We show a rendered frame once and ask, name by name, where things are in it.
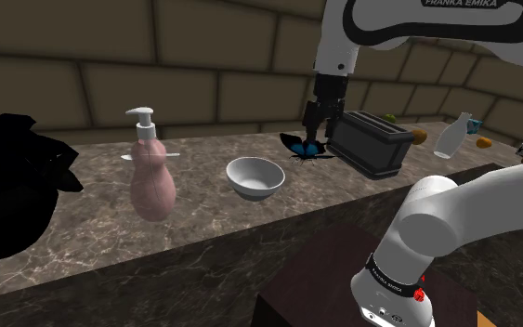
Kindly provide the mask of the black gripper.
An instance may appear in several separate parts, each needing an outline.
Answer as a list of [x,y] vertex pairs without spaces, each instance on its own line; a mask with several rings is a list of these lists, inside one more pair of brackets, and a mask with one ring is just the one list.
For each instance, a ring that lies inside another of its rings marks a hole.
[[313,86],[314,100],[306,104],[302,125],[306,128],[306,142],[316,140],[320,127],[320,113],[329,112],[325,137],[331,138],[338,120],[343,116],[348,77],[318,73]]

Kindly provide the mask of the blue and black butterfly figure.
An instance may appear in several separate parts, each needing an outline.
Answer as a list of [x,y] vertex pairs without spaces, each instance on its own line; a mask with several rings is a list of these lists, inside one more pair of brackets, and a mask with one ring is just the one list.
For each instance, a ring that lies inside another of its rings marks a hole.
[[280,133],[281,143],[293,153],[292,158],[295,158],[302,163],[304,161],[312,161],[317,159],[332,159],[335,155],[326,154],[326,143],[315,141],[313,143],[303,141],[301,137]]

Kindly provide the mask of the dark grey toaster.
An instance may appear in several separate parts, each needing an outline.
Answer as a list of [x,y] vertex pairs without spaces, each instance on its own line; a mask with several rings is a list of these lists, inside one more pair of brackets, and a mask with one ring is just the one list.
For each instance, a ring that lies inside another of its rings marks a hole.
[[328,151],[369,179],[394,177],[414,136],[366,111],[345,111],[328,137]]

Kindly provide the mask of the white bowl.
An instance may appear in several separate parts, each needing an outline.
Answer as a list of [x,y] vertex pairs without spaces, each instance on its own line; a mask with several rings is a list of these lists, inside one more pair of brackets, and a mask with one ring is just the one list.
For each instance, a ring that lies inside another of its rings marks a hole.
[[244,199],[261,201],[284,183],[285,173],[272,161],[259,157],[240,157],[226,166],[230,186]]

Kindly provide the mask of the white bottle vase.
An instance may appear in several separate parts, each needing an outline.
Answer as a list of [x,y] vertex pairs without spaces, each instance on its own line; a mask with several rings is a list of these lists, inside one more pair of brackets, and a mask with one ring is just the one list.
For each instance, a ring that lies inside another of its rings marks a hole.
[[467,123],[471,117],[471,113],[462,112],[455,122],[443,130],[434,148],[435,155],[442,159],[450,159],[458,151],[466,137]]

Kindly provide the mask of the white spoon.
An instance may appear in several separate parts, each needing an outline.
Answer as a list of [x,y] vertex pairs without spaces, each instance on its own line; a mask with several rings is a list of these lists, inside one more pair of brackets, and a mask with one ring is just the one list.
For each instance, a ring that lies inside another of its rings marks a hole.
[[[147,153],[147,154],[141,154],[141,156],[156,156],[156,157],[178,157],[180,155],[180,153],[178,152],[173,152],[173,153],[166,153],[166,154],[150,154],[150,153]],[[120,156],[123,160],[126,160],[126,161],[133,161],[134,158],[130,155],[130,154],[123,154]]]

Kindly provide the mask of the dark brown robot stand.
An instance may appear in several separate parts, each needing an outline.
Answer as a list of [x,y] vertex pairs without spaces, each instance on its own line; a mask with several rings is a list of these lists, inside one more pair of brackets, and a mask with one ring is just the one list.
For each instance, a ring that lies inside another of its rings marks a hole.
[[[251,327],[374,327],[360,314],[350,279],[378,243],[350,224],[318,232],[259,293]],[[425,296],[436,327],[496,327],[477,310],[473,293],[432,269]]]

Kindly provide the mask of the pink soap dispenser bottle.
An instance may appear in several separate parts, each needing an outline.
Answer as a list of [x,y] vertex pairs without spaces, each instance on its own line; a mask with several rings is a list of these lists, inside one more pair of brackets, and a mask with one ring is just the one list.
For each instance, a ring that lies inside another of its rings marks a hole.
[[172,213],[177,189],[166,167],[168,158],[164,144],[157,138],[151,120],[153,109],[138,107],[125,112],[136,115],[138,141],[132,146],[130,159],[135,171],[130,183],[131,203],[144,220],[160,222]]

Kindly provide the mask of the black lumpy object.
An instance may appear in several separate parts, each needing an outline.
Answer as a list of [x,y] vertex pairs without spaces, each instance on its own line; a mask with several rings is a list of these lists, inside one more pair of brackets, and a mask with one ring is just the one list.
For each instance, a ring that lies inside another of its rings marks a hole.
[[70,167],[78,152],[32,131],[29,115],[0,114],[0,259],[32,246],[46,231],[60,191],[84,189]]

